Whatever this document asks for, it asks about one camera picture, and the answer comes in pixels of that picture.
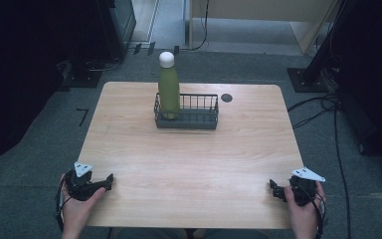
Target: black cable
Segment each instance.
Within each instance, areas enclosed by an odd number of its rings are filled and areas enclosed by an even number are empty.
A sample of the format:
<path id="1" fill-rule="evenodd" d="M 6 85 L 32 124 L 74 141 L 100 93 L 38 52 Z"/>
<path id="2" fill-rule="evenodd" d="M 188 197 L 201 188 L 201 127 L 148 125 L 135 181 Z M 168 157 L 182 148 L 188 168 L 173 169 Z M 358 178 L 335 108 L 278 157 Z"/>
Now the black cable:
<path id="1" fill-rule="evenodd" d="M 324 200 L 324 198 L 318 193 L 318 192 L 315 192 L 320 198 L 317 198 L 318 200 L 320 200 L 322 203 L 323 203 L 323 209 L 324 209 L 324 211 L 322 212 L 322 214 L 323 214 L 323 221 L 324 221 L 324 218 L 325 218 L 325 214 L 326 214 L 326 209 L 327 209 L 327 207 L 325 206 L 325 200 Z"/>
<path id="2" fill-rule="evenodd" d="M 345 7 L 346 7 L 346 0 L 342 0 L 341 3 L 340 3 L 339 9 L 337 11 L 336 17 L 334 18 L 333 22 L 330 22 L 328 24 L 327 36 L 329 36 L 329 43 L 328 43 L 328 45 L 329 45 L 329 54 L 330 54 L 330 57 L 326 58 L 323 61 L 322 66 L 321 66 L 321 73 L 322 73 L 323 78 L 335 90 L 337 89 L 338 85 L 334 81 L 334 77 L 330 77 L 330 74 L 329 74 L 329 72 L 333 71 L 333 70 L 330 69 L 331 66 L 325 66 L 325 63 L 327 63 L 330 60 L 334 61 L 335 63 L 341 63 L 343 61 L 343 58 L 340 55 L 334 55 L 333 54 L 332 41 L 333 41 L 333 34 L 334 34 L 334 31 L 335 31 L 335 28 L 336 28 L 336 23 L 341 18 L 341 13 L 342 13 L 342 11 L 343 11 L 343 9 Z"/>
<path id="3" fill-rule="evenodd" d="M 350 221 L 349 192 L 348 192 L 345 174 L 343 172 L 342 160 L 340 158 L 339 140 L 337 135 L 337 109 L 334 111 L 334 141 L 336 144 L 337 160 L 339 163 L 340 174 L 342 176 L 343 188 L 345 190 L 347 234 L 348 234 L 348 239 L 350 239 L 351 238 L 351 221 Z"/>
<path id="4" fill-rule="evenodd" d="M 73 198 L 72 196 L 70 196 L 61 206 L 61 210 L 64 208 L 65 206 L 65 203 L 67 203 L 69 200 L 71 200 L 71 198 Z"/>
<path id="5" fill-rule="evenodd" d="M 109 231 L 107 232 L 107 239 L 111 238 L 112 231 L 113 231 L 113 227 L 109 227 Z"/>
<path id="6" fill-rule="evenodd" d="M 206 4 L 206 16 L 205 16 L 205 20 L 204 20 L 204 39 L 203 39 L 203 42 L 200 44 L 200 46 L 198 46 L 198 47 L 196 47 L 196 48 L 193 48 L 193 49 L 185 49 L 185 51 L 196 51 L 196 50 L 198 50 L 198 49 L 200 49 L 203 45 L 204 45 L 204 43 L 206 42 L 206 40 L 207 40 L 207 18 L 208 18 L 208 16 L 209 16 L 209 2 L 210 2 L 210 0 L 207 0 L 207 4 Z"/>
<path id="7" fill-rule="evenodd" d="M 323 67 L 321 69 L 321 76 L 331 86 L 334 90 L 339 87 L 338 83 L 334 80 L 333 70 L 330 68 Z"/>
<path id="8" fill-rule="evenodd" d="M 300 102 L 300 103 L 297 103 L 297 104 L 293 105 L 292 107 L 290 107 L 289 109 L 287 109 L 288 112 L 291 112 L 291 111 L 293 111 L 294 109 L 296 109 L 296 108 L 298 108 L 298 107 L 300 107 L 300 106 L 302 106 L 302 105 L 304 105 L 304 104 L 306 104 L 306 103 L 308 103 L 308 102 L 317 101 L 317 100 L 320 100 L 321 106 L 322 106 L 322 108 L 323 108 L 323 110 L 322 110 L 321 112 L 317 113 L 317 114 L 314 115 L 313 117 L 310 117 L 310 118 L 308 118 L 308 119 L 303 119 L 303 120 L 297 122 L 296 124 L 294 124 L 294 125 L 292 126 L 292 128 L 293 128 L 293 129 L 296 129 L 296 128 L 298 128 L 298 127 L 301 127 L 301 126 L 303 126 L 303 125 L 309 123 L 311 120 L 314 120 L 314 119 L 316 119 L 317 117 L 323 115 L 324 113 L 333 111 L 333 110 L 336 108 L 336 106 L 337 106 L 337 102 L 335 102 L 335 101 L 333 100 L 332 97 L 335 97 L 335 94 L 327 94 L 327 95 L 325 95 L 324 97 L 321 97 L 321 98 L 319 98 L 319 97 L 317 97 L 317 98 L 311 98 L 311 99 L 308 99 L 308 100 L 306 100 L 306 101 L 302 101 L 302 102 Z M 333 105 L 332 105 L 331 107 L 328 108 L 328 107 L 325 106 L 325 104 L 324 104 L 325 102 L 333 103 Z"/>
<path id="9" fill-rule="evenodd" d="M 331 110 L 334 111 L 334 123 L 333 123 L 334 124 L 334 141 L 335 141 L 336 154 L 337 154 L 337 160 L 338 160 L 338 164 L 339 164 L 340 174 L 341 174 L 342 181 L 343 181 L 343 188 L 344 188 L 344 191 L 345 191 L 346 213 L 347 213 L 346 214 L 347 238 L 351 239 L 352 236 L 351 236 L 351 218 L 350 218 L 349 192 L 348 192 L 348 187 L 347 187 L 347 183 L 346 183 L 345 174 L 344 174 L 344 171 L 343 171 L 342 160 L 341 160 L 341 157 L 340 157 L 340 148 L 339 148 L 339 140 L 338 140 L 338 133 L 337 133 L 337 111 L 339 110 L 339 101 L 337 101 L 337 102 L 333 101 L 333 98 L 332 99 L 330 98 L 332 96 L 335 96 L 335 94 L 329 94 L 329 95 L 324 96 L 323 98 L 311 98 L 311 99 L 308 99 L 306 101 L 303 101 L 303 102 L 295 104 L 294 106 L 290 107 L 287 111 L 290 112 L 290 111 L 294 110 L 295 108 L 302 106 L 305 103 L 312 102 L 312 101 L 315 101 L 315 100 L 321 100 L 321 106 L 323 108 L 323 111 L 320 112 L 319 114 L 317 114 L 314 117 L 311 117 L 309 119 L 305 119 L 305 120 L 307 120 L 307 122 L 309 122 L 310 120 L 315 119 L 316 117 L 324 114 L 327 111 L 331 111 Z M 334 106 L 332 106 L 330 108 L 327 108 L 324 105 L 325 102 L 333 102 Z"/>
<path id="10" fill-rule="evenodd" d="M 55 196 L 56 211 L 55 211 L 54 216 L 55 216 L 55 219 L 57 219 L 57 222 L 58 222 L 58 225 L 59 225 L 61 231 L 64 231 L 64 221 L 63 221 L 62 216 L 61 216 L 61 211 L 62 211 L 62 208 L 65 205 L 65 203 L 71 199 L 70 198 L 67 201 L 65 201 L 63 204 L 61 204 L 61 199 L 63 198 L 61 195 L 62 187 L 65 183 L 66 178 L 67 178 L 67 176 L 64 175 L 64 177 L 61 179 L 60 185 L 58 187 L 57 195 Z"/>
<path id="11" fill-rule="evenodd" d="M 119 66 L 120 62 L 122 62 L 122 58 L 119 58 L 117 60 L 117 62 L 113 66 L 111 66 L 109 68 L 101 68 L 101 69 L 93 69 L 93 68 L 90 69 L 90 68 L 88 68 L 88 71 L 89 72 L 106 72 L 106 71 L 110 71 L 110 70 L 115 69 L 117 66 Z"/>
<path id="12" fill-rule="evenodd" d="M 139 43 L 139 44 L 136 44 L 135 47 L 138 46 L 138 45 L 142 45 L 142 44 L 150 45 L 151 43 Z M 130 48 L 126 49 L 126 52 L 129 52 L 130 50 L 135 50 L 135 47 L 130 47 Z M 150 49 L 150 48 L 140 48 L 139 50 L 141 51 L 141 50 L 148 50 L 148 49 Z M 156 49 L 156 50 L 159 50 L 159 51 L 171 51 L 172 49 L 159 48 L 159 49 Z M 187 50 L 189 51 L 189 49 L 180 49 L 180 50 L 181 51 L 187 51 Z"/>

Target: wire basket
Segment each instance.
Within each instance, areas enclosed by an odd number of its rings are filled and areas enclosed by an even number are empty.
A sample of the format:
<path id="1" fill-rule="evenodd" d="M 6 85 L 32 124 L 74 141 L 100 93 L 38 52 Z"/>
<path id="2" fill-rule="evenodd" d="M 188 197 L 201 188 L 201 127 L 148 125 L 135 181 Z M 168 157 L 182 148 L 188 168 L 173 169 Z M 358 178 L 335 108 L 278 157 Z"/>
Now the wire basket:
<path id="1" fill-rule="evenodd" d="M 219 114 L 218 95 L 180 94 L 179 112 L 164 112 L 156 94 L 154 119 L 159 128 L 216 129 Z M 174 119 L 164 116 L 175 115 Z"/>

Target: metal stand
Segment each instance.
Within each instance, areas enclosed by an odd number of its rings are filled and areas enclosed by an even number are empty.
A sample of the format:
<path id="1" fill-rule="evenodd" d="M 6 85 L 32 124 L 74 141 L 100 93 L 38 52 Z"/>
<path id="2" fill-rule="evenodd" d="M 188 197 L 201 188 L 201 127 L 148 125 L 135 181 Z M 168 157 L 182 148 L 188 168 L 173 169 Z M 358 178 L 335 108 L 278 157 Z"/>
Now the metal stand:
<path id="1" fill-rule="evenodd" d="M 328 93 L 327 85 L 322 77 L 317 79 L 305 78 L 306 69 L 302 68 L 287 68 L 287 74 L 292 82 L 293 89 L 297 93 Z"/>
<path id="2" fill-rule="evenodd" d="M 69 88 L 96 88 L 101 77 L 101 71 L 75 71 L 68 61 L 61 63 L 58 68 L 64 77 L 60 91 L 67 92 Z"/>

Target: water bottle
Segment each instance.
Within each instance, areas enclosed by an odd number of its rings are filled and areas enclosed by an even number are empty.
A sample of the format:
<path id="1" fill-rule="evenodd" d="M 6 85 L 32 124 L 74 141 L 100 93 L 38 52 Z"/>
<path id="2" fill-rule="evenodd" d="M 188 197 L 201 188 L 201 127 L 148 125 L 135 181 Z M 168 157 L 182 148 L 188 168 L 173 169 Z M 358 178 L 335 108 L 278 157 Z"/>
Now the water bottle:
<path id="1" fill-rule="evenodd" d="M 179 79 L 175 70 L 174 56 L 170 52 L 163 52 L 159 56 L 160 76 L 159 76 L 159 96 L 161 110 L 169 112 L 163 114 L 167 119 L 173 120 L 179 112 Z"/>

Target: table top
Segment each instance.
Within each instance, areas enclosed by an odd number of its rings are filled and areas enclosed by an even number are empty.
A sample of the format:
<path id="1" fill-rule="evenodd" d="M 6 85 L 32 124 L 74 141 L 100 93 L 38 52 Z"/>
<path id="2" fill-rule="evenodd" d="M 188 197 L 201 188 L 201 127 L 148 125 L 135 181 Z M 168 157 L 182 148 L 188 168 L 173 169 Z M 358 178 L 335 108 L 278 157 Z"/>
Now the table top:
<path id="1" fill-rule="evenodd" d="M 215 130 L 157 128 L 155 83 L 106 83 L 79 162 L 92 181 L 114 175 L 90 226 L 289 228 L 269 179 L 288 185 L 302 167 L 281 89 L 180 84 L 219 95 Z M 221 101 L 230 94 L 229 103 Z"/>

